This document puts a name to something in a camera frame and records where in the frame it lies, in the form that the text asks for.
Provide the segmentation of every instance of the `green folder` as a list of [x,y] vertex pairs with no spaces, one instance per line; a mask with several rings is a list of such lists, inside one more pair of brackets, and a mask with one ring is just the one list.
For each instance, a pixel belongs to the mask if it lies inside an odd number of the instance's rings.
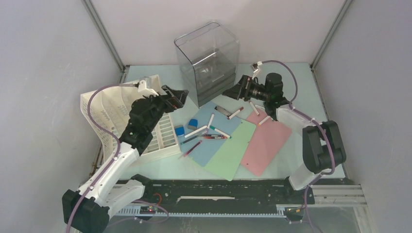
[[235,176],[249,141],[255,132],[256,125],[242,120],[218,152],[204,167],[211,173],[231,181]]

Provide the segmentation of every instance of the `gray floor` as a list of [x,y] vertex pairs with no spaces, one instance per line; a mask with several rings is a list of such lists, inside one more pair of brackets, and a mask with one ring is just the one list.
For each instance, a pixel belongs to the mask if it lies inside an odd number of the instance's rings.
[[[312,221],[324,233],[358,233],[352,208],[310,208]],[[121,217],[114,217],[115,222]],[[160,224],[124,221],[105,233],[312,233],[309,224],[289,225],[283,218],[173,217]]]

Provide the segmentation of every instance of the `white table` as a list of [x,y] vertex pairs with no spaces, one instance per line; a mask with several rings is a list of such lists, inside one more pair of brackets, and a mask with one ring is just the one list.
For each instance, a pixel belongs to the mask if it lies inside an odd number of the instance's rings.
[[[322,102],[313,79],[312,72],[307,63],[287,63],[294,72],[299,92],[296,100],[293,102],[297,109],[303,111],[311,117],[320,121],[325,121],[326,116],[322,107]],[[284,83],[283,92],[285,97],[290,100],[295,92],[293,79],[289,72],[278,64],[265,64],[259,74],[259,82],[263,83],[268,73],[276,72],[282,75]],[[161,65],[161,66],[131,66],[126,77],[126,82],[138,80],[143,76],[158,74],[162,84],[168,85],[173,89],[184,89],[179,66]],[[236,83],[243,74],[252,75],[250,64],[239,64],[237,70]],[[258,100],[252,100],[254,103],[263,106]],[[248,102],[236,101],[222,95],[216,97],[213,102],[227,109],[235,111],[241,106],[245,109],[237,116],[246,119],[253,111]],[[190,98],[186,101],[185,106],[172,113],[174,125],[187,124],[189,119],[196,114],[198,108]],[[146,163],[140,166],[131,166],[122,175],[123,179],[129,179],[135,174],[141,174],[150,179],[221,179],[220,177],[209,173],[202,167],[191,162],[189,159],[177,160],[180,155],[173,155],[157,161]],[[234,179],[284,179],[292,175],[303,163],[302,159],[302,137],[297,133],[292,133],[288,141],[282,147],[280,152],[272,160],[261,176],[255,176],[242,165],[239,165]],[[336,167],[334,174],[328,178],[344,178],[345,174],[341,165]]]

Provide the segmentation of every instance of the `transparent plastic container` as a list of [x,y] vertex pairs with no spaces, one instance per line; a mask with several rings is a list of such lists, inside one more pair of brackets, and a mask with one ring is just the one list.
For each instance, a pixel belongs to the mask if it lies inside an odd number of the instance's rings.
[[174,44],[189,97],[198,107],[235,84],[240,44],[220,23],[209,22]]

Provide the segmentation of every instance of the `white dish rack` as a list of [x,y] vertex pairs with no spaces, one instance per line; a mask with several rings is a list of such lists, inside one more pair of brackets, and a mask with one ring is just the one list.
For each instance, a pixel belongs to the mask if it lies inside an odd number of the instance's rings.
[[[149,79],[152,82],[151,88],[156,92],[160,92],[161,83],[159,76],[153,75],[150,76]],[[94,92],[95,91],[91,91],[80,95],[81,111],[88,120],[89,124],[93,127],[96,134],[99,136],[103,144],[103,159],[106,160],[117,145],[115,139],[109,134],[98,129],[87,115],[87,103]],[[90,106],[90,113],[93,119],[100,126],[111,131],[117,137],[120,137],[129,121],[129,112],[131,110],[132,103],[140,98],[142,98],[142,96],[137,92],[137,88],[135,87],[110,87],[101,91],[93,98]],[[149,146],[143,154],[140,155],[140,158],[132,164],[132,166],[180,153],[180,146],[176,133],[174,132],[174,126],[170,114],[163,115],[152,131],[152,135],[153,139]]]

